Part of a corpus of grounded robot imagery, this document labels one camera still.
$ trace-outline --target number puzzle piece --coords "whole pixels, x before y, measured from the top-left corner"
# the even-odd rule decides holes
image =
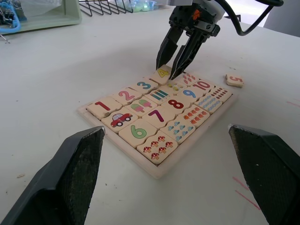
[[[191,126],[189,122],[176,118],[175,120],[168,122],[167,126],[160,130],[177,141],[178,144],[181,144],[196,130],[196,128],[195,126]]]
[[[221,87],[215,87],[210,92],[211,96],[216,97],[218,100],[222,101],[223,103],[230,98],[232,93],[229,90],[226,90]]]
[[[192,86],[197,87],[200,90],[204,91],[205,94],[215,87],[214,84],[205,80],[199,80],[196,83],[194,83]]]
[[[141,81],[135,83],[134,85],[131,86],[133,90],[136,90],[140,93],[148,94],[150,91],[153,89],[156,89],[158,87],[158,84],[149,80],[149,79],[142,79]]]
[[[191,75],[188,73],[183,73],[174,79],[175,82],[182,83],[186,86],[191,86],[193,83],[196,83],[199,78],[195,75]]]
[[[208,111],[210,114],[213,114],[222,105],[222,101],[213,97],[211,94],[208,94],[195,102],[195,105]]]
[[[146,142],[136,149],[155,165],[164,161],[176,148],[178,144],[162,131],[149,137]]]
[[[166,110],[178,115],[183,112],[186,108],[190,107],[190,102],[186,97],[173,96],[167,101],[165,101],[161,106]]]
[[[189,123],[189,125],[198,128],[209,118],[209,116],[209,112],[196,105],[192,105],[190,108],[186,109],[183,114],[179,114],[176,119],[180,121],[186,121]]]
[[[157,90],[153,90],[148,95],[145,95],[146,98],[150,99],[151,101],[155,102],[158,105],[164,103],[171,96],[173,96],[173,94],[167,92],[166,90],[161,90],[161,88],[158,88]]]
[[[146,97],[142,97],[126,106],[127,109],[134,112],[139,117],[142,117],[155,107],[157,107],[157,104]]]
[[[196,102],[199,98],[203,97],[205,91],[198,87],[187,87],[181,91],[178,96],[183,96],[189,100],[190,103]]]
[[[132,103],[134,100],[142,97],[142,94],[130,88],[124,88],[118,93],[111,95],[115,100],[120,102],[123,106]]]
[[[101,121],[113,132],[118,133],[137,119],[137,115],[123,107],[122,109],[111,113],[108,117],[103,118]]]
[[[172,68],[167,65],[162,65],[157,71],[150,77],[151,80],[159,83],[160,85],[165,85],[171,75]]]
[[[161,86],[161,90],[165,90],[167,93],[177,95],[181,90],[187,86],[176,81],[169,81],[166,85]]]
[[[241,76],[226,74],[226,83],[229,86],[242,88],[244,86],[244,80]]]
[[[145,114],[142,118],[159,129],[163,128],[167,122],[173,120],[175,118],[175,114],[166,110],[162,106],[158,106],[151,112]]]
[[[87,106],[87,110],[92,113],[97,119],[109,116],[114,111],[119,110],[122,105],[112,97],[103,97]]]
[[[119,136],[123,138],[128,144],[136,148],[145,140],[153,136],[157,129],[144,119],[138,119],[129,126],[119,131]]]

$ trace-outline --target yellow number 4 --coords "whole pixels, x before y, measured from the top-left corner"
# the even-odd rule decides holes
[[[169,76],[170,73],[168,71],[165,71],[163,69],[158,69],[157,70],[158,74],[160,75],[161,78],[163,78],[164,76]]]

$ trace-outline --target wooden puzzle tray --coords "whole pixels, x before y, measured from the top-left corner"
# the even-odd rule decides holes
[[[78,109],[93,126],[155,179],[166,174],[237,100],[237,95],[194,75],[169,81],[164,65],[108,97]]]

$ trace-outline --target mushroom illustration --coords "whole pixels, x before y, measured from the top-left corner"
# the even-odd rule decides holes
[[[158,142],[151,142],[151,147],[153,146],[158,147]]]
[[[168,147],[170,147],[170,148],[172,148],[173,147],[173,142],[166,142],[165,143],[165,146],[168,148]]]
[[[158,149],[158,152],[159,153],[167,153],[165,150],[166,150],[166,148],[161,147],[161,148]]]
[[[159,159],[159,154],[158,153],[152,153],[151,159]]]
[[[150,153],[150,152],[151,152],[151,147],[145,147],[143,152],[145,152],[145,153],[146,153],[146,152]]]
[[[159,142],[165,142],[165,137],[164,136],[159,136],[158,141]]]

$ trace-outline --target white table surface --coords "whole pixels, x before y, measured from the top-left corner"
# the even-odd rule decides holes
[[[78,26],[0,40],[0,221],[63,140],[90,128],[78,107],[154,72],[170,14],[83,16]],[[267,224],[235,192],[251,198],[233,180],[245,182],[227,126],[273,132],[300,152],[300,106],[287,103],[300,105],[300,39],[263,28],[239,37],[228,19],[219,25],[188,70],[225,87],[226,73],[242,75],[243,89],[227,86],[239,101],[160,180],[105,140],[85,224]]]

